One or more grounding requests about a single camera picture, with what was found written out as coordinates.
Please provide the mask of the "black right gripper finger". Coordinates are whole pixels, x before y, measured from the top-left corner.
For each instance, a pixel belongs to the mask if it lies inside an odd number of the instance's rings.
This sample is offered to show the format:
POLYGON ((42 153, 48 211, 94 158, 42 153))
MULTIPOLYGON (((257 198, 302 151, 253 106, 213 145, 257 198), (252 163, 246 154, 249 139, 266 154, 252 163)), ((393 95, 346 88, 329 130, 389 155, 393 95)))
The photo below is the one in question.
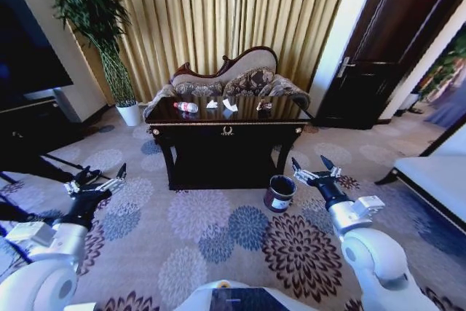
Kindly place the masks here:
POLYGON ((329 160, 327 157, 321 155, 320 156, 321 160, 323 161, 323 164, 325 167, 328 169, 329 176, 332 178, 339 178, 341 176, 341 168, 337 167, 334 165, 334 163, 329 160))
POLYGON ((309 172, 308 170, 302 169, 294 157, 291 158, 291 161, 294 177, 303 184, 313 184, 315 180, 315 174, 309 172))

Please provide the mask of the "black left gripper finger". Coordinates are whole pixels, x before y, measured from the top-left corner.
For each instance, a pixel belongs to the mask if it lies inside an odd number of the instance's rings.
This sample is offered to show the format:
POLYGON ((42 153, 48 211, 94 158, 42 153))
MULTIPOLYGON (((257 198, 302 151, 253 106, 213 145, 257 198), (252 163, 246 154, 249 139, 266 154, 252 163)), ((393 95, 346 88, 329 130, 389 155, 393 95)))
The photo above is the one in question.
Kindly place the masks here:
POLYGON ((118 186, 122 185, 125 182, 126 175, 127 175, 127 164, 124 163, 119 169, 115 178, 111 178, 110 180, 107 180, 107 182, 101 185, 98 185, 95 188, 95 191, 105 192, 107 190, 111 191, 112 189, 117 188, 118 186))
POLYGON ((64 184, 68 194, 77 194, 84 185, 89 185, 97 180, 101 175, 100 170, 90 170, 90 166, 85 167, 77 173, 72 181, 64 184))

